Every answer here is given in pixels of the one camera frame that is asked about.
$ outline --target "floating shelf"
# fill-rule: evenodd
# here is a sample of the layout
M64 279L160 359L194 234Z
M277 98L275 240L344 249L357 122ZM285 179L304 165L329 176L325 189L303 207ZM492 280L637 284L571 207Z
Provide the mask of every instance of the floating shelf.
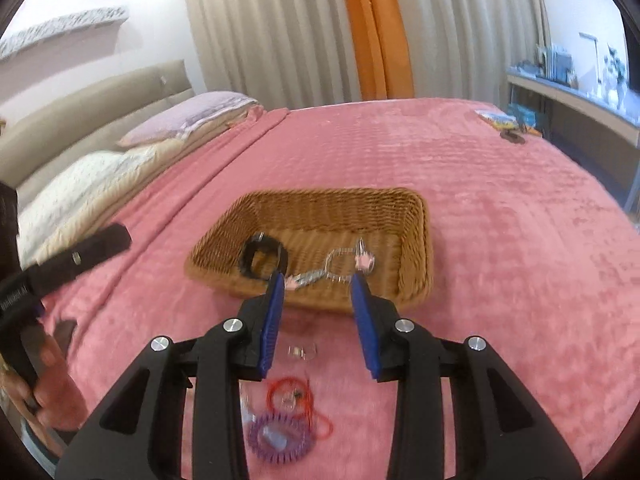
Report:
M75 30L108 25L109 23L123 23L128 17L129 9L127 7L102 7L59 16L0 40L0 61L9 59L21 50L41 41L50 40L50 38Z

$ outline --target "silver screw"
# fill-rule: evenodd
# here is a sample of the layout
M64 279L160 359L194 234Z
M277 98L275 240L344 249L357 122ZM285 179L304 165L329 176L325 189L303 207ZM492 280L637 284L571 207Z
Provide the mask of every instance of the silver screw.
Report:
M414 322L409 319L398 319L396 321L396 330L404 334L412 332L415 328Z
M227 332L238 332L239 330L242 330L242 321L237 318L227 319L222 327Z
M486 341L477 335L469 338L469 348L472 350L476 350L477 352L482 351L486 348Z
M168 346L169 346L169 340L167 338L165 338L164 336L156 337L151 342L151 349L154 352L161 352L162 350L166 350Z

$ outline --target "brown woven basket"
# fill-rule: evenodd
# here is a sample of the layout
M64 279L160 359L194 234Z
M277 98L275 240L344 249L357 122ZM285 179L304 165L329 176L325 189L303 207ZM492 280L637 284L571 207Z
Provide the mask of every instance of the brown woven basket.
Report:
M423 300L433 285L429 212L420 195L403 188L258 191L240 198L197 243L185 264L190 278L248 298L265 283L240 275L244 242L253 234L282 241L289 252L287 275L321 269L333 249L353 248L362 237L376 265L367 278L371 291L407 307ZM253 268L268 276L274 256L256 254ZM336 274L351 274L353 256L337 257ZM287 291L285 303L352 312L347 283L320 280Z

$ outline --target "pink blanket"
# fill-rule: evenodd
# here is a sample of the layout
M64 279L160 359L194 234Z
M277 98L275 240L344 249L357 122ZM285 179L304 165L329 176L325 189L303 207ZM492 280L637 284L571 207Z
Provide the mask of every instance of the pink blanket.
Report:
M90 408L153 336L201 336L237 311L239 300L191 282L182 266L239 196L405 186L429 204L436 257L434 291L410 317L439 337L485 336L588 473L640 397L640 237L592 177L542 139L501 139L479 107L432 99L276 110L167 171L115 218L132 250L50 306L49 324L79 322L70 367ZM287 356L313 343L315 360ZM249 454L252 479L384 478L396 391L370 379L353 319L285 312L270 377L305 374L334 435L294 465ZM259 407L264 386L250 391Z

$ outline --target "purple spiral hair tie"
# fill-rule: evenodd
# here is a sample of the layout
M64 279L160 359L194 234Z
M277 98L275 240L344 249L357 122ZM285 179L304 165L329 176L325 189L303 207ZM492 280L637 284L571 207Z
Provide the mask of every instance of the purple spiral hair tie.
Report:
M283 413L260 416L251 425L247 441L260 460L272 464L296 462L314 444L306 421Z

